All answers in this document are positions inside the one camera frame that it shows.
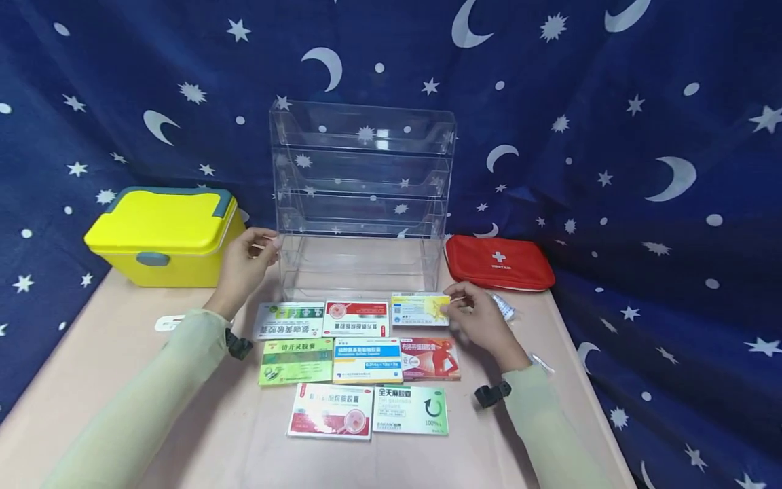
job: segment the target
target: yellow medicine box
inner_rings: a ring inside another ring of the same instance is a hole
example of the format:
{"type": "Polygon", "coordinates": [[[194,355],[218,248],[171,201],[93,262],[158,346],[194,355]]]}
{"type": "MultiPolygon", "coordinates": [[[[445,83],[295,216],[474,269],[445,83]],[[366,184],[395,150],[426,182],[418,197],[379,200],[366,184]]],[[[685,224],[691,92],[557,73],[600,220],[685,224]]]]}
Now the yellow medicine box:
{"type": "Polygon", "coordinates": [[[84,242],[142,287],[215,287],[222,250],[245,226],[228,190],[129,187],[84,242]]]}

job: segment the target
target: acrylic shelf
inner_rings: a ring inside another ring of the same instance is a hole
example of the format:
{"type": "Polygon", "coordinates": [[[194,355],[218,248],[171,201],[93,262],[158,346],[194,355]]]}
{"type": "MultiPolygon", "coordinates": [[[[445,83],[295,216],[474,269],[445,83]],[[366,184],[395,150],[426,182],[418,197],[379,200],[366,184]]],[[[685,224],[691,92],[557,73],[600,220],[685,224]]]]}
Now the acrylic shelf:
{"type": "Polygon", "coordinates": [[[270,122],[285,297],[436,290],[453,114],[294,100],[270,122]]]}

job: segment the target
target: blue and white medicine box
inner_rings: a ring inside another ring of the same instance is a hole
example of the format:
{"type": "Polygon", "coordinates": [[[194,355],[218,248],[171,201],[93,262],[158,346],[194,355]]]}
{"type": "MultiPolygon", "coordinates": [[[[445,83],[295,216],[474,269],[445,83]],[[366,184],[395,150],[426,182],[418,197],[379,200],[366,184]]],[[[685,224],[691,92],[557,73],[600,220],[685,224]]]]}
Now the blue and white medicine box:
{"type": "Polygon", "coordinates": [[[402,383],[399,338],[336,338],[334,383],[402,383]]]}

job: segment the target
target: star print fabric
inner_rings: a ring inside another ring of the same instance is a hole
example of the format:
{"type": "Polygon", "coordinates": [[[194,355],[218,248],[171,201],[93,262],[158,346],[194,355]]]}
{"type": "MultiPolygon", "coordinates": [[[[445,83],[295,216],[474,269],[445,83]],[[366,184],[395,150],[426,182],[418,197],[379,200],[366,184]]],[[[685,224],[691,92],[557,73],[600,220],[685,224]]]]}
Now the star print fabric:
{"type": "MultiPolygon", "coordinates": [[[[123,188],[227,189],[248,225],[273,228],[270,107],[449,110],[447,233],[540,244],[570,336],[599,348],[585,362],[633,474],[657,489],[782,481],[782,5],[0,11],[0,420],[106,274],[82,236],[123,188]]],[[[366,120],[351,137],[369,146],[384,129],[366,120]]]]}

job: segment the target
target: light green sleeve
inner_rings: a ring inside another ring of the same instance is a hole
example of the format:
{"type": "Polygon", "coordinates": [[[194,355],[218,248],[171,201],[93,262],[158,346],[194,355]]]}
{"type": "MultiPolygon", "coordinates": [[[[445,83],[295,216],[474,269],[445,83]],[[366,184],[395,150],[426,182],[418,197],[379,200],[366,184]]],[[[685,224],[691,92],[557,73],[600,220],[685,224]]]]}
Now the light green sleeve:
{"type": "MultiPolygon", "coordinates": [[[[179,413],[225,356],[221,316],[190,311],[171,338],[90,422],[59,461],[44,487],[135,487],[179,413]]],[[[122,345],[117,345],[122,355],[122,345]]]]}
{"type": "Polygon", "coordinates": [[[611,487],[559,406],[539,365],[503,374],[511,393],[505,405],[524,441],[541,489],[611,487]]]}

